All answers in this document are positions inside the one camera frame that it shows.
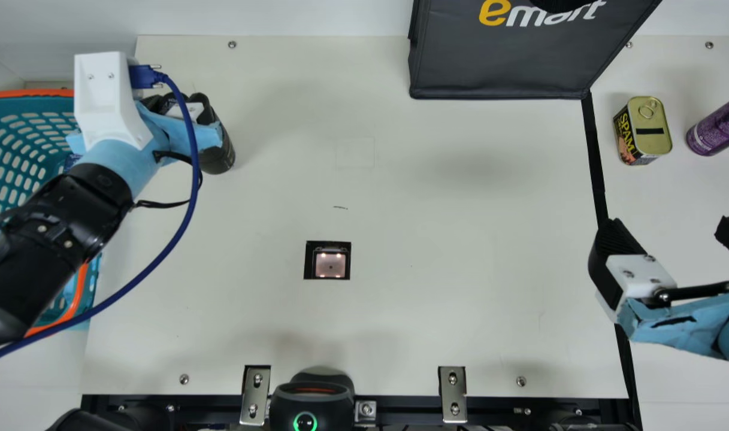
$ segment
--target spam can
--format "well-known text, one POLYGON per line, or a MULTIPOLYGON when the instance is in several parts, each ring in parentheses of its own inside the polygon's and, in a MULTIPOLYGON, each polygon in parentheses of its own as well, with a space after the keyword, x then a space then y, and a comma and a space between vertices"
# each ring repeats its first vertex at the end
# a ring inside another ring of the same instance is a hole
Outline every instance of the spam can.
POLYGON ((673 149, 663 102, 651 96, 630 99, 614 116, 614 133, 627 165, 648 165, 673 149))

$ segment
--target emart logo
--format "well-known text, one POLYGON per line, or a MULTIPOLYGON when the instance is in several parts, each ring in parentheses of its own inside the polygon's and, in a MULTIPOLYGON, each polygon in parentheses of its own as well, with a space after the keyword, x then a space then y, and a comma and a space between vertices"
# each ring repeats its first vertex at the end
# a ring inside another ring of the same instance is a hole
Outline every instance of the emart logo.
POLYGON ((601 6, 604 6, 606 2, 604 0, 597 0, 596 2, 584 5, 583 7, 576 9, 571 12, 564 12, 562 14, 548 14, 540 8, 534 6, 516 6, 515 8, 510 5, 510 0, 486 0, 482 5, 482 10, 479 12, 479 21, 483 25, 489 25, 490 27, 496 27, 506 23, 506 27, 528 27, 532 21, 532 17, 537 15, 534 19, 534 26, 540 27, 540 25, 555 25, 561 24, 562 22, 571 22, 582 14, 583 19, 594 19, 596 17, 596 11, 601 6))

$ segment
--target green light ring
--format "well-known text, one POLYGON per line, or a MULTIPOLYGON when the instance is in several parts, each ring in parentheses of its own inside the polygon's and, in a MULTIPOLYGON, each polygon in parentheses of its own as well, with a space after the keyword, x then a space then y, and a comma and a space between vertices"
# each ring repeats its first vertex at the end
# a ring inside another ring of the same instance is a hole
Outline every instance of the green light ring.
POLYGON ((295 419, 292 420, 292 427, 295 429, 295 431, 300 431, 298 428, 298 418, 302 415, 309 415, 311 419, 314 420, 314 428, 311 428, 311 431, 316 431, 316 428, 319 425, 319 421, 316 419, 316 416, 312 414, 312 412, 299 412, 299 414, 295 415, 295 419))

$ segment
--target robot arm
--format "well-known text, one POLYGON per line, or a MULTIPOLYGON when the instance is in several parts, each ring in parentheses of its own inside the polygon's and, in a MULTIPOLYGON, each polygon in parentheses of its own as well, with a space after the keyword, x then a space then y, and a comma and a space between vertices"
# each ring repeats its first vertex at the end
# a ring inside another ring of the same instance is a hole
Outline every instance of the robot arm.
MULTIPOLYGON (((158 96, 136 101, 134 87, 151 86, 140 79, 147 72, 156 74, 118 52, 77 56, 80 133, 67 140, 81 158, 0 214, 0 346, 21 340, 80 265, 104 248, 159 167, 175 161, 166 154, 191 156, 180 107, 158 96)), ((200 167, 225 172, 233 147, 207 98, 192 95, 186 109, 197 114, 200 167)))
MULTIPOLYGON (((729 218, 716 237, 729 248, 729 218)), ((679 289, 619 219, 600 226, 588 260, 597 298, 630 341, 729 361, 729 281, 679 289), (684 305, 673 301, 692 300, 684 305)))

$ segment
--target teal plastic basket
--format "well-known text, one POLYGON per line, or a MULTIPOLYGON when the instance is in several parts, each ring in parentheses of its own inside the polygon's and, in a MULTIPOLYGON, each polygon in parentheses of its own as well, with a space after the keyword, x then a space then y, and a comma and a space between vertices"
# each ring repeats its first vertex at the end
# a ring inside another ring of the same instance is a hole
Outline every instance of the teal plastic basket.
MULTIPOLYGON (((0 213, 21 205, 40 186, 63 173, 71 155, 65 137, 77 126, 73 110, 71 90, 0 92, 0 213)), ((75 314, 93 306, 99 260, 93 259, 69 281, 35 328, 66 315, 77 294, 80 275, 84 290, 75 314)))

